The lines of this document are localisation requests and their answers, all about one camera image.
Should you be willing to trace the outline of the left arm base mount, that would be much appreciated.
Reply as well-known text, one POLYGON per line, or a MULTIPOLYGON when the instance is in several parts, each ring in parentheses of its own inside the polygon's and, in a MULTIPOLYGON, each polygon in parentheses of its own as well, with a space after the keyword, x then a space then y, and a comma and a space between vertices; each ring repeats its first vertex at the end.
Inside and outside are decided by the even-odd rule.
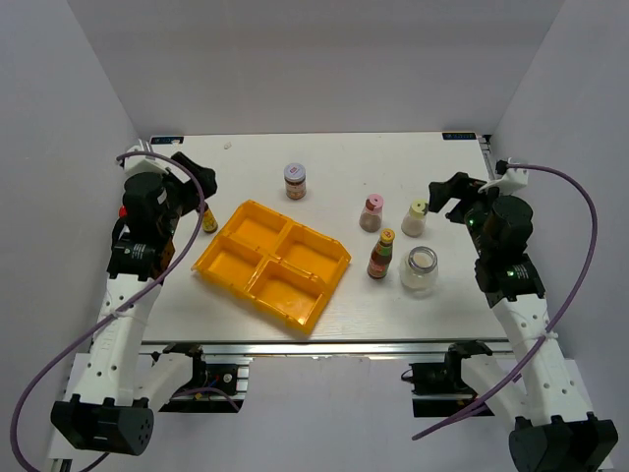
POLYGON ((245 361, 231 362, 227 358, 206 357, 200 345, 173 344, 162 351, 150 353, 151 366, 164 354, 185 354, 194 360, 192 378, 176 392, 203 388, 202 392, 176 396, 168 400, 160 413, 236 413, 230 401, 220 393, 207 391, 215 388, 224 392, 239 408, 243 406, 248 388, 249 365, 245 361))

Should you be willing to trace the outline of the clear glass jar steel lid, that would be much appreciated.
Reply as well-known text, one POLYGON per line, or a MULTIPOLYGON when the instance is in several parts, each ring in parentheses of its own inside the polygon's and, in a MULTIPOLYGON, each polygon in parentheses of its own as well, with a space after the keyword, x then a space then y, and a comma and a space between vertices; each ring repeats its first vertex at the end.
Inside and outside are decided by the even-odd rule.
POLYGON ((436 252, 426 246, 411 249, 400 262, 399 276, 402 286, 409 291, 432 291, 438 279, 436 252))

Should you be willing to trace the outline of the pink-lid spice shaker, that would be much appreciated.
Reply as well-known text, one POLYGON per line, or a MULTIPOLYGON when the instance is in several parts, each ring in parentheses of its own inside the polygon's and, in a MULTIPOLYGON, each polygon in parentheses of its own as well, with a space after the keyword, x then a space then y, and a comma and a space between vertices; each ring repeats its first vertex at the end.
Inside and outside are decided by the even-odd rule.
POLYGON ((370 194, 365 200, 359 225, 367 232, 375 232, 381 226, 384 199, 380 194, 370 194))

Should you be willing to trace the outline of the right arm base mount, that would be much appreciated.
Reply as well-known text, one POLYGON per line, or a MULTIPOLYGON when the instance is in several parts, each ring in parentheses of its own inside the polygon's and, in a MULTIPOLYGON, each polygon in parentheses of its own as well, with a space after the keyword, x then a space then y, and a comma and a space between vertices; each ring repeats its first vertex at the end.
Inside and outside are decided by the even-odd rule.
POLYGON ((461 377, 464 359, 475 355, 492 355, 483 342, 456 342, 448 347, 440 362, 411 364, 400 380, 412 387, 412 406, 415 418, 448 417, 471 404, 477 393, 461 377))

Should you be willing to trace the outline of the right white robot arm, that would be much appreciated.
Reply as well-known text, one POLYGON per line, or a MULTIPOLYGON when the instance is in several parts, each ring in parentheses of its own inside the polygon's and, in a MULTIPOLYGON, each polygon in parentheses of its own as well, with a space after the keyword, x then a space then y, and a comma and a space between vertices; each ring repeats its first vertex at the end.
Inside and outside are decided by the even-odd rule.
POLYGON ((526 253, 533 211, 515 191, 525 174, 506 172, 485 182, 463 172, 429 184, 429 211, 449 201, 446 217, 466 227, 478 258, 476 281, 502 325, 516 364, 504 373, 479 341, 451 345, 443 377, 453 390, 470 388, 476 399, 416 434, 420 440, 451 424, 490 410, 508 430, 519 471, 597 471, 618 442, 610 420, 598 418, 573 381, 547 311, 542 280, 526 253))

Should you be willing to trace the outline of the red-label sauce bottle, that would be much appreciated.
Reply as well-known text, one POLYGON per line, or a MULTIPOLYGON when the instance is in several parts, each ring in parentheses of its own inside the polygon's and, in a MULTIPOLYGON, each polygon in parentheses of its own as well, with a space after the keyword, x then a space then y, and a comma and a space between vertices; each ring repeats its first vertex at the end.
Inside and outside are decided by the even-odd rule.
POLYGON ((372 249, 367 272, 373 279, 383 279, 388 272, 393 255, 395 232, 390 228, 383 229, 377 243, 372 249))

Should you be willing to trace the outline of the small yellow-label dark bottle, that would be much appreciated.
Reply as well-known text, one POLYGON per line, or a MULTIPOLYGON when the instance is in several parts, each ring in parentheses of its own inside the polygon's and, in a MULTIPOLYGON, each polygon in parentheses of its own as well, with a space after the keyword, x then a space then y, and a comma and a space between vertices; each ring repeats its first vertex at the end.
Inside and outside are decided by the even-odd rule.
POLYGON ((201 228, 208 234, 212 234, 218 229, 218 223, 208 204, 204 205, 201 228))

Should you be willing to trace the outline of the yellow-lid spice shaker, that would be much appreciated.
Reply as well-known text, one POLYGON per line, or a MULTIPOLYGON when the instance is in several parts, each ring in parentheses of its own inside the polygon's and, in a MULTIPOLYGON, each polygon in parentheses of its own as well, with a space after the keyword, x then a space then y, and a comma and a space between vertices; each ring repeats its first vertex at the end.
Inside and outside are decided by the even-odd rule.
POLYGON ((401 223, 401 230, 409 237, 419 237, 426 227, 429 203, 425 200, 414 200, 401 223))

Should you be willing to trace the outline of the white-lid sauce jar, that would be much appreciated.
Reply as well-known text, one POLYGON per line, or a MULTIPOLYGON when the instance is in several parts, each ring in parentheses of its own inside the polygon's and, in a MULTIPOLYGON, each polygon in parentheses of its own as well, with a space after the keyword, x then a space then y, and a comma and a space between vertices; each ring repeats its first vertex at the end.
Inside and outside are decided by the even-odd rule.
POLYGON ((307 193, 306 169, 300 163, 289 163, 284 172, 285 191, 288 198, 300 200, 307 193))

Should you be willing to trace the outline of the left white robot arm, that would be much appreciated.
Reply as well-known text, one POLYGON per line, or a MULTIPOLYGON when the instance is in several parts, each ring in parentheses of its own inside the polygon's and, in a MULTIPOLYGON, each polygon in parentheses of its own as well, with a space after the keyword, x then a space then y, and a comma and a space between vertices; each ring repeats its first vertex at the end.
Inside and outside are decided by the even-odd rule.
POLYGON ((143 333, 165 276, 185 254, 174 248, 179 220, 202 215, 217 190, 215 172, 177 151, 166 160, 131 151, 119 160, 128 174, 123 214, 112 233, 106 292, 86 368, 50 420, 76 449, 138 456, 149 443, 154 415, 181 388, 207 381, 200 347, 174 344, 136 377, 143 333))

